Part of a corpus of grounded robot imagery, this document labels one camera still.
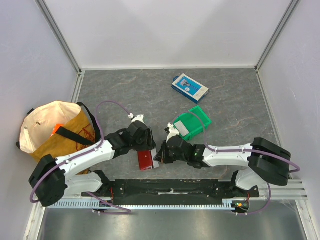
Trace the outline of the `red card holder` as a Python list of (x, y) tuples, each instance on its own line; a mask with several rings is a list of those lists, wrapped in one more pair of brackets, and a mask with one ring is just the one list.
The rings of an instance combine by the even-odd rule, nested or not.
[(138, 151), (138, 163), (141, 171), (150, 170), (154, 168), (152, 153), (150, 150)]

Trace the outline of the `white credit card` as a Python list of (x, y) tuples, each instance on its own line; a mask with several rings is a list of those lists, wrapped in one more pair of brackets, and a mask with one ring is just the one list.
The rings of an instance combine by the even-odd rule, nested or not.
[(185, 137), (190, 133), (187, 127), (184, 125), (184, 123), (181, 120), (175, 122), (173, 125), (179, 131), (182, 137)]

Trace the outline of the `green plastic bin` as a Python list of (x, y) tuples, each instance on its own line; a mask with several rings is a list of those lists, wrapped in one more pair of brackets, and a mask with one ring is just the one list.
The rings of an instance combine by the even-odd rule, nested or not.
[[(206, 113), (203, 111), (203, 109), (200, 106), (197, 105), (197, 106), (191, 108), (189, 111), (200, 118), (200, 120), (204, 124), (205, 129), (207, 129), (208, 126), (212, 123), (212, 120), (206, 115)], [(204, 131), (201, 122), (193, 114), (183, 113), (183, 114), (179, 115), (174, 121), (174, 123), (178, 122), (178, 121), (182, 121), (183, 124), (186, 126), (186, 128), (189, 130), (189, 134), (185, 137), (182, 137), (180, 134), (180, 136), (185, 141), (192, 140), (196, 135), (198, 135)]]

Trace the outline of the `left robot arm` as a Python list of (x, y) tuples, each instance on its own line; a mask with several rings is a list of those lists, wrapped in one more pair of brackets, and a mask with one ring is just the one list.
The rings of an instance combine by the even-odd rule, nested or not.
[(29, 178), (30, 201), (49, 207), (64, 196), (96, 193), (106, 196), (110, 184), (101, 174), (81, 172), (102, 162), (128, 154), (131, 150), (151, 151), (156, 147), (152, 129), (141, 121), (110, 133), (98, 143), (78, 152), (54, 158), (48, 154), (39, 161)]

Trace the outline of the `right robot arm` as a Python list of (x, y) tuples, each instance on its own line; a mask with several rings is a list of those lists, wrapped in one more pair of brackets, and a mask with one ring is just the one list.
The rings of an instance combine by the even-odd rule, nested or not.
[(229, 184), (230, 193), (240, 197), (253, 186), (264, 182), (286, 186), (291, 153), (261, 137), (245, 145), (217, 147), (192, 145), (177, 135), (163, 141), (154, 160), (162, 164), (182, 161), (195, 169), (219, 166), (242, 168), (235, 171)]

